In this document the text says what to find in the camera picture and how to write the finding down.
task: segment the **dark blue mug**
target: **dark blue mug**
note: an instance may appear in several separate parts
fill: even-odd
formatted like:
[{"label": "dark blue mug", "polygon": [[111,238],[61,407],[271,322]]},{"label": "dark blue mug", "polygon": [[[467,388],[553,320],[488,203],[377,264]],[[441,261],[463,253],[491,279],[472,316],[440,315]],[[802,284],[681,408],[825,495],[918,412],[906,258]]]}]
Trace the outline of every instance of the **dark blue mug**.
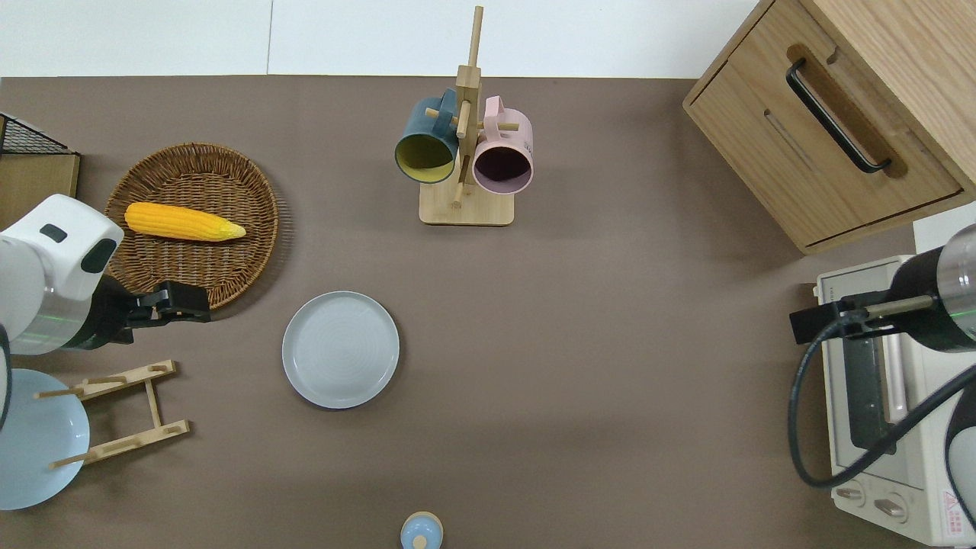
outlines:
[{"label": "dark blue mug", "polygon": [[[437,111],[436,118],[427,116],[428,108]],[[438,183],[451,175],[458,155],[458,129],[451,118],[457,115],[458,94],[453,88],[414,106],[393,153],[404,175],[421,183]]]}]

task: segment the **drawer handle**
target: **drawer handle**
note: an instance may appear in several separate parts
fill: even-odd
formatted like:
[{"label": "drawer handle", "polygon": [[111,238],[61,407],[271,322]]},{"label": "drawer handle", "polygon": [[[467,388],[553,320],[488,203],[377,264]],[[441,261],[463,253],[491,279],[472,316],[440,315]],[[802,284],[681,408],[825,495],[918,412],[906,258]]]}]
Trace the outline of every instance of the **drawer handle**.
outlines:
[{"label": "drawer handle", "polygon": [[847,154],[847,157],[854,162],[854,165],[858,167],[859,170],[866,174],[872,174],[878,170],[882,170],[891,164],[891,158],[883,160],[880,164],[874,164],[864,154],[854,145],[851,138],[847,137],[844,130],[837,124],[836,120],[831,117],[831,114],[827,112],[824,106],[820,105],[817,98],[813,97],[810,90],[803,84],[799,79],[799,68],[806,63],[806,58],[800,58],[799,61],[790,67],[787,71],[787,84],[790,84],[790,89],[796,94],[797,97],[803,102],[806,108],[811,114],[820,122],[820,125],[827,130],[827,133],[831,134],[834,138],[834,142],[840,147],[841,150]]}]

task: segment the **pink mug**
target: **pink mug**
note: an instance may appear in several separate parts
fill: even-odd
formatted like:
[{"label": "pink mug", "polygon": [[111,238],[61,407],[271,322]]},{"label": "pink mug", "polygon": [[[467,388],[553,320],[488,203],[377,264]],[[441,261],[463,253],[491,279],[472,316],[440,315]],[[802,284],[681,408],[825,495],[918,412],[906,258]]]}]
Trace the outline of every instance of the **pink mug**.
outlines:
[{"label": "pink mug", "polygon": [[[499,124],[518,124],[518,130],[500,130]],[[471,174],[485,190],[515,194],[532,183],[532,122],[502,98],[485,101],[485,129],[474,148]]]}]

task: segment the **blue bowl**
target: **blue bowl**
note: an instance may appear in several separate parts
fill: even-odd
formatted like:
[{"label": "blue bowl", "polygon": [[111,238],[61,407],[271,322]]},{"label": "blue bowl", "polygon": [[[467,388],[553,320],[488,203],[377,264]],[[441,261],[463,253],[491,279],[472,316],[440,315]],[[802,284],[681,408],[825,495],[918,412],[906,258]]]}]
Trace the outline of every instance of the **blue bowl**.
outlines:
[{"label": "blue bowl", "polygon": [[417,536],[421,536],[427,541],[427,543],[421,543],[421,547],[438,549],[444,540],[444,526],[432,513],[426,511],[414,513],[407,518],[407,522],[403,524],[403,528],[400,530],[400,545],[403,546],[403,549],[413,549],[414,539]]}]

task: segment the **corn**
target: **corn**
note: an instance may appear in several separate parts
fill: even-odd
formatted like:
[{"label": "corn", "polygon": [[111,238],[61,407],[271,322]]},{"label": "corn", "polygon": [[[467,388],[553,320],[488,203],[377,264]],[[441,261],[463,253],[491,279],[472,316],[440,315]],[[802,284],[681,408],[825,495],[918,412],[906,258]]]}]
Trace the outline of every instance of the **corn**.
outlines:
[{"label": "corn", "polygon": [[218,242],[243,236],[244,228],[221,216],[180,206],[133,202],[125,210],[129,229],[143,234]]}]

